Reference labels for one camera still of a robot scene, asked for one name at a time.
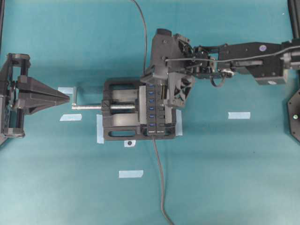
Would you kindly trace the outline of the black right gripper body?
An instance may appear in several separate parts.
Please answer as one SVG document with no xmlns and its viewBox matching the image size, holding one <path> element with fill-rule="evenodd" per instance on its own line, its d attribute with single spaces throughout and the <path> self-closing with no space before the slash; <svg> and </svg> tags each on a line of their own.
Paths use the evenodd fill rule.
<svg viewBox="0 0 300 225">
<path fill-rule="evenodd" d="M 192 52 L 190 40 L 180 34 L 172 34 L 167 29 L 157 29 L 152 39 L 150 65 L 141 82 L 157 84 L 162 87 L 161 99 L 166 105 L 168 95 L 168 77 L 172 72 L 187 74 L 183 61 L 171 59 L 184 58 Z"/>
</svg>

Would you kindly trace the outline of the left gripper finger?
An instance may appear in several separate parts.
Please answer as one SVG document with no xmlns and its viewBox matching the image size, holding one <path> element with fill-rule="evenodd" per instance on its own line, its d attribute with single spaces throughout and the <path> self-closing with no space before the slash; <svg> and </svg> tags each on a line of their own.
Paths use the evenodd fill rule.
<svg viewBox="0 0 300 225">
<path fill-rule="evenodd" d="M 65 103 L 68 103 L 70 101 L 69 96 L 67 98 L 55 98 L 55 97 L 50 97 L 49 100 L 44 99 L 44 98 L 32 98 L 32 97 L 27 97 L 27 98 L 20 98 L 17 100 L 17 108 L 22 109 L 24 114 L 34 114 L 38 111 L 54 107 L 54 106 L 59 106 Z"/>
<path fill-rule="evenodd" d="M 17 87 L 21 91 L 26 93 L 41 94 L 44 96 L 58 97 L 58 98 L 69 98 L 64 93 L 55 90 L 46 84 L 26 75 L 20 75 L 17 79 Z"/>
</svg>

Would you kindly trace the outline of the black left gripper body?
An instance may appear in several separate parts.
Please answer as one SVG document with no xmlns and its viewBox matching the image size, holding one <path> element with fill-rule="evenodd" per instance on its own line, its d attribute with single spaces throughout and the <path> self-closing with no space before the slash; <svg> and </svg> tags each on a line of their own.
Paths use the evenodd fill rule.
<svg viewBox="0 0 300 225">
<path fill-rule="evenodd" d="M 21 53 L 9 53 L 0 70 L 0 137 L 23 138 L 25 132 L 24 112 L 15 107 L 17 102 L 17 82 L 13 80 L 13 68 L 20 67 L 21 75 L 28 75 L 30 56 Z"/>
</svg>

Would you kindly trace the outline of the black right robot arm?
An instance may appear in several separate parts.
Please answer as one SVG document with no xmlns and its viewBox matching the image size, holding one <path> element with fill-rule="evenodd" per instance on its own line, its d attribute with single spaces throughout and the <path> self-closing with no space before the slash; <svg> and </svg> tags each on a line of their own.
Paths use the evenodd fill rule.
<svg viewBox="0 0 300 225">
<path fill-rule="evenodd" d="M 159 104 L 182 108 L 196 79 L 222 87 L 236 73 L 251 74 L 260 85 L 284 84 L 289 69 L 300 68 L 300 40 L 280 44 L 248 42 L 235 45 L 191 46 L 190 39 L 157 29 L 150 65 L 141 82 L 159 88 Z"/>
</svg>

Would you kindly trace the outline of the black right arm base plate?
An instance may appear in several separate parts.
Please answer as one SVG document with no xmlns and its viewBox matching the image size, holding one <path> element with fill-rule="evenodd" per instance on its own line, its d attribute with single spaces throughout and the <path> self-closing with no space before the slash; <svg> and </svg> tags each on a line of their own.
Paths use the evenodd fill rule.
<svg viewBox="0 0 300 225">
<path fill-rule="evenodd" d="M 300 142 L 300 90 L 287 102 L 290 134 Z"/>
</svg>

